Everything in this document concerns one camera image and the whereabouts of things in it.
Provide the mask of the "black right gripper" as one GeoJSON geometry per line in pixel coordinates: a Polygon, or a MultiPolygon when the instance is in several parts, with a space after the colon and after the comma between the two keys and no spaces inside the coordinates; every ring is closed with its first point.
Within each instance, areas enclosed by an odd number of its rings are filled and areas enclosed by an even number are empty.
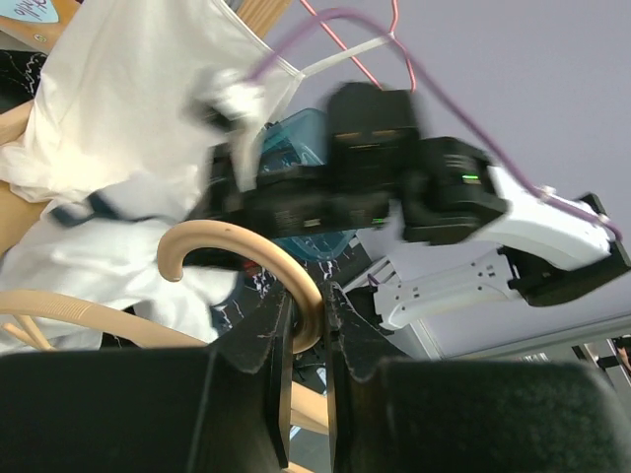
{"type": "Polygon", "coordinates": [[[343,85],[326,103],[324,144],[325,164],[264,173],[245,192],[229,152],[218,149],[197,218],[274,239],[376,228],[397,201],[405,240],[455,244],[508,210],[485,153],[457,138],[424,137],[404,90],[343,85]]]}

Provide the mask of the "beige wooden hanger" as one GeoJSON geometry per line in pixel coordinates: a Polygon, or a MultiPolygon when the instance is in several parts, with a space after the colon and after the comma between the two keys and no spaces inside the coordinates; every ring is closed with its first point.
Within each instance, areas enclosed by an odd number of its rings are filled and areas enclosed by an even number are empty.
{"type": "MultiPolygon", "coordinates": [[[[250,259],[275,274],[292,294],[300,309],[293,352],[313,347],[323,332],[322,295],[304,268],[272,241],[245,228],[217,221],[189,221],[169,229],[157,248],[161,276],[178,282],[187,253],[219,248],[250,259]]],[[[100,304],[50,292],[16,290],[1,294],[1,312],[16,322],[4,322],[2,330],[37,350],[51,351],[52,345],[35,324],[37,317],[99,330],[133,341],[141,348],[202,347],[204,342],[155,322],[100,304]]]]}

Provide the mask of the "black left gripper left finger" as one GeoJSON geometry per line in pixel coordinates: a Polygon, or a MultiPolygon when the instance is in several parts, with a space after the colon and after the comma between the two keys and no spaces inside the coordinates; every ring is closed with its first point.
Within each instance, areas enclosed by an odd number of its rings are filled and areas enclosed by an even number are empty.
{"type": "Polygon", "coordinates": [[[287,465],[294,303],[285,291],[211,344],[55,294],[6,292],[1,310],[65,316],[135,342],[3,357],[3,471],[278,472],[287,465]]]}

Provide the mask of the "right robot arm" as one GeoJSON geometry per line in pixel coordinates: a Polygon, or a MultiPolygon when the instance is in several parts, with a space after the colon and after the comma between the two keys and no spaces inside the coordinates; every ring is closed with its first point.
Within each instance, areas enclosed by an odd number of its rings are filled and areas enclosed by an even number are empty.
{"type": "Polygon", "coordinates": [[[483,151],[453,137],[423,137],[404,90],[347,83],[329,97],[323,121],[324,164],[262,173],[251,191],[238,190],[230,151],[217,148],[190,218],[278,239],[377,228],[397,202],[405,241],[495,244],[457,268],[371,289],[374,321],[387,331],[486,302],[565,304],[630,269],[622,244],[596,222],[603,209],[595,195],[556,208],[483,151]]]}

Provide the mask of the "white navy-trimmed tank top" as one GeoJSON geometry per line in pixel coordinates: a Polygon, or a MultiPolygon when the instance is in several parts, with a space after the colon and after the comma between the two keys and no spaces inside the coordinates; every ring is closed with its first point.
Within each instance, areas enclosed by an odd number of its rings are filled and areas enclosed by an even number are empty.
{"type": "Polygon", "coordinates": [[[132,309],[136,315],[205,342],[213,319],[243,284],[241,274],[187,267],[177,284],[157,267],[162,235],[186,210],[145,184],[110,186],[46,212],[1,259],[1,288],[39,290],[132,309]]]}

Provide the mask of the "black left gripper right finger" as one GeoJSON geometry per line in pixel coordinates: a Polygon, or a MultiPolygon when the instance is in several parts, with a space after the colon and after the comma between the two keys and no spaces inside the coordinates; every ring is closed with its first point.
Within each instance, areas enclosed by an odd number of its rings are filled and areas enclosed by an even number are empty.
{"type": "Polygon", "coordinates": [[[583,364],[416,361],[323,290],[336,472],[626,472],[630,421],[583,364]]]}

